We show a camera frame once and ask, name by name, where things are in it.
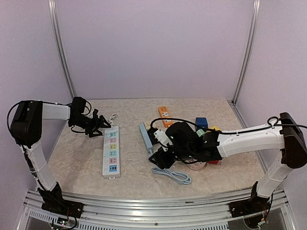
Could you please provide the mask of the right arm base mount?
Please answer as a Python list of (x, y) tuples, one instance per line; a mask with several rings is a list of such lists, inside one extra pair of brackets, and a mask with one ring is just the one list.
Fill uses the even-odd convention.
[(231, 202), (228, 207), (232, 218), (237, 218), (241, 216), (251, 215), (254, 213), (259, 213), (262, 211), (268, 211), (270, 203), (267, 201), (249, 202), (248, 200), (241, 200)]

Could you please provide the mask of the red cube socket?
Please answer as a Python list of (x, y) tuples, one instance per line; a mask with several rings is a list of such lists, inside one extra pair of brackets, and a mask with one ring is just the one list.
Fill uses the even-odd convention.
[(219, 160), (215, 160), (215, 161), (209, 161), (208, 164), (212, 164), (212, 165), (220, 165), (221, 161)]

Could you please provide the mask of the light green cube socket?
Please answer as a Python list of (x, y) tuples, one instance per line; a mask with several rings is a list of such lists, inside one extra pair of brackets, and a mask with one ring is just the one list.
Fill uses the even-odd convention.
[(200, 138), (203, 137), (205, 133), (206, 133), (206, 132), (205, 132), (203, 129), (198, 129), (198, 130), (196, 131), (196, 134), (197, 134)]

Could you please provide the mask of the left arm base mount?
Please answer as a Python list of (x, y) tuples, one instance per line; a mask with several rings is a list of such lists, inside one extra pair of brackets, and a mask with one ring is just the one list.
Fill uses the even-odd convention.
[(43, 210), (77, 219), (81, 217), (83, 207), (83, 203), (69, 200), (64, 200), (64, 203), (55, 200), (47, 200), (44, 201), (41, 206)]

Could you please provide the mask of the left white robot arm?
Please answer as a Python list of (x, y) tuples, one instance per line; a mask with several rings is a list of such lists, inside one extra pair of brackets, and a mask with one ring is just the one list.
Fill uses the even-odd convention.
[(74, 97), (69, 104), (20, 101), (13, 108), (16, 111), (12, 121), (7, 121), (8, 131), (21, 148), (44, 202), (55, 212), (62, 213), (68, 202), (62, 198), (61, 187), (53, 177), (42, 150), (43, 121), (67, 121), (69, 127), (81, 128), (80, 133), (90, 138), (101, 136), (101, 129), (111, 128), (111, 125), (82, 97)]

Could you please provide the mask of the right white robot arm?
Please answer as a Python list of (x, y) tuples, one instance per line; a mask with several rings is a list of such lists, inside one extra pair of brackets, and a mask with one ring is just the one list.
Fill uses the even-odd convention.
[(193, 164), (220, 161), (246, 152), (278, 150), (277, 159), (264, 177), (255, 182), (245, 202), (247, 211), (255, 213), (292, 170), (306, 165), (307, 147), (302, 128), (288, 113), (270, 117), (264, 125), (234, 131), (202, 127), (175, 118), (166, 131), (155, 132), (161, 147), (151, 154), (149, 161), (163, 170), (176, 161)]

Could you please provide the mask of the beige cube socket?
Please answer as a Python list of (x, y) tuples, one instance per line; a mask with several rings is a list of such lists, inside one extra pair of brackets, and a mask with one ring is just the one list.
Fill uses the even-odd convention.
[(149, 121), (148, 121), (148, 122), (144, 122), (143, 124), (144, 124), (146, 130), (149, 130), (149, 129), (151, 129), (152, 127), (154, 127), (154, 125), (151, 125), (151, 122), (149, 122)]

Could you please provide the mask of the yellow cube socket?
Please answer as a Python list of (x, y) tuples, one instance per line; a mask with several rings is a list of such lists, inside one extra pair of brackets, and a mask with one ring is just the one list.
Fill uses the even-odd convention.
[(217, 127), (217, 126), (212, 126), (212, 127), (208, 128), (207, 131), (208, 131), (208, 132), (222, 132), (222, 131), (220, 130), (220, 128)]

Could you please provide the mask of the white power strip blue USB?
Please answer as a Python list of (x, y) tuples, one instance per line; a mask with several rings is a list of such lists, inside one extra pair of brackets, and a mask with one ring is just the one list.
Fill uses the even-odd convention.
[(103, 158), (102, 158), (102, 176), (109, 180), (115, 180), (120, 177), (120, 135), (119, 127), (113, 126), (105, 129)]

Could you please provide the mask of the white round socket base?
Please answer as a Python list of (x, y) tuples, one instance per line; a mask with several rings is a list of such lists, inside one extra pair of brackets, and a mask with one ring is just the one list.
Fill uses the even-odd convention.
[(186, 164), (189, 169), (194, 171), (202, 170), (203, 168), (205, 168), (206, 165), (206, 162), (192, 162), (191, 164)]

